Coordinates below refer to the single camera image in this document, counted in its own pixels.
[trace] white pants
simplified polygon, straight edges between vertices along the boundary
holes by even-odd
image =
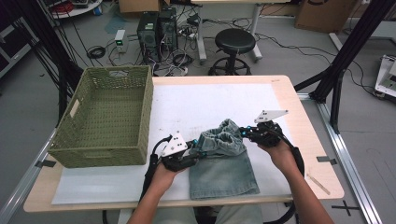
[[[197,224],[192,207],[158,208],[155,224]],[[223,206],[216,224],[262,224],[262,210],[259,204]]]

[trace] floor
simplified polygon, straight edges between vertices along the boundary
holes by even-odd
[[[99,45],[105,46],[114,37],[114,31],[125,28],[128,35],[134,35],[138,20],[125,18],[121,20],[116,8],[103,7],[104,14],[95,17],[91,13],[80,15],[73,19],[61,21],[68,39],[77,49],[88,66],[91,62],[85,57],[84,49],[78,40],[72,22],[76,25],[87,48]],[[327,34],[299,30],[293,27],[294,18],[263,17],[259,20],[257,33],[276,38],[283,46],[304,46],[323,49],[331,54],[337,50]],[[214,23],[205,24],[206,37],[213,37],[226,25]],[[341,41],[347,35],[340,34]],[[221,57],[221,52],[215,53],[214,40],[206,38],[208,60],[200,65],[197,53],[187,44],[186,51],[194,59],[189,65],[187,76],[206,76],[208,67]],[[180,38],[179,47],[184,44]],[[287,75],[293,84],[298,84],[329,66],[333,56],[317,49],[301,49],[304,53],[321,54],[323,56],[303,55],[297,49],[281,48],[268,38],[258,41],[263,59],[254,63],[250,55],[240,56],[251,65],[253,75]],[[346,72],[343,82],[339,113],[339,129],[347,149],[359,170],[361,179],[367,188],[375,208],[383,223],[393,223],[396,218],[396,159],[395,137],[396,106],[390,101],[379,100],[354,84],[362,81],[366,86],[374,86],[380,57],[384,54],[395,54],[396,46],[389,40],[371,39],[359,55],[356,64],[350,65],[351,73]],[[113,54],[114,63],[134,63],[138,55],[137,41],[130,41],[128,52],[123,55]],[[107,57],[99,59],[103,65],[109,65]],[[80,67],[87,65],[78,59]],[[163,76],[167,69],[159,71]],[[302,90],[311,92],[315,85]],[[0,79],[0,181],[3,183],[0,192],[0,205],[3,206],[18,185],[21,177],[45,144],[58,119],[58,93],[50,77],[46,75],[42,65],[35,55],[28,53],[15,67]],[[328,97],[331,106],[331,95]],[[331,139],[327,135],[321,117],[313,102],[303,102],[306,113],[311,119],[316,132],[330,158],[336,158]],[[348,185],[347,179],[339,164],[333,166],[346,195],[341,200],[323,202],[325,208],[335,223],[365,223]],[[287,208],[282,203],[269,203],[262,206],[265,220],[279,218]],[[108,211],[108,223],[117,223],[119,211]],[[100,211],[68,212],[50,214],[28,214],[20,207],[9,223],[101,223]]]

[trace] person's right hand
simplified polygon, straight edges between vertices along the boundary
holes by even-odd
[[[296,161],[291,154],[291,148],[283,140],[275,147],[264,147],[259,144],[257,146],[270,154],[272,162],[284,175],[298,171]]]

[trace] green wicker basket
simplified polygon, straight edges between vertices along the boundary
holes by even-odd
[[[85,69],[49,154],[67,168],[145,164],[152,93],[149,66]]]

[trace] denim jeans hanging on chair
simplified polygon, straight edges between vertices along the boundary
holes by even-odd
[[[230,119],[202,132],[191,153],[207,157],[190,168],[192,200],[260,193],[239,127]]]

